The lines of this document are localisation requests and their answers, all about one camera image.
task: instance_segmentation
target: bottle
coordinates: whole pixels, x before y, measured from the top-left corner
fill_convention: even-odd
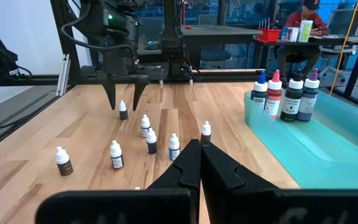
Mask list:
[[[110,146],[110,158],[111,158],[112,168],[120,169],[124,166],[124,158],[122,157],[122,150],[116,140],[114,140]]]
[[[119,102],[119,118],[122,121],[128,119],[127,105],[125,105],[124,100],[121,100],[121,102]]]
[[[149,128],[150,128],[150,120],[146,114],[143,114],[140,128],[142,129],[142,137],[146,138],[147,133],[149,132]]]
[[[299,111],[296,115],[298,120],[310,121],[314,105],[316,104],[319,85],[318,70],[315,68],[311,78],[306,79],[305,86],[303,87],[301,105],[299,106]]]
[[[267,88],[267,100],[265,105],[265,111],[273,118],[276,118],[278,107],[281,100],[281,81],[280,71],[276,70],[273,79],[269,80]]]
[[[62,149],[62,147],[60,146],[57,147],[55,160],[60,175],[68,175],[74,171],[73,166],[70,162],[70,157],[68,156],[66,150]]]
[[[267,83],[265,79],[265,71],[262,71],[258,81],[254,83],[254,89],[251,91],[251,100],[257,103],[262,110],[265,108],[267,99]]]
[[[211,141],[211,125],[208,121],[205,121],[203,128],[201,130],[201,142],[210,142]]]
[[[146,136],[147,152],[149,154],[155,154],[157,152],[157,137],[152,128],[149,128],[149,132]]]
[[[169,139],[169,159],[174,161],[180,154],[180,143],[178,136],[173,133]]]
[[[301,104],[303,93],[303,81],[301,74],[295,74],[285,90],[285,97],[280,118],[285,121],[294,121]]]

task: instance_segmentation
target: wooden tabletop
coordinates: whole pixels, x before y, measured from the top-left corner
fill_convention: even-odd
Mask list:
[[[182,147],[199,138],[208,120],[212,142],[261,177],[283,188],[299,186],[244,122],[243,96],[251,83],[195,83],[146,87],[132,111],[133,85],[118,85],[129,119],[112,111],[101,85],[76,86],[0,142],[0,223],[33,223],[39,204],[64,190],[147,188],[171,164],[168,143],[177,133]],[[146,153],[140,120],[150,118],[158,153]],[[122,147],[125,166],[113,170],[112,140]],[[60,176],[55,150],[67,150],[74,173]],[[201,191],[200,223],[209,223]]]

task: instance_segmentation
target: red cap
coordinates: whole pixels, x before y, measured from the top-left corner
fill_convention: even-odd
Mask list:
[[[273,82],[279,82],[280,81],[280,71],[276,70],[273,75]]]

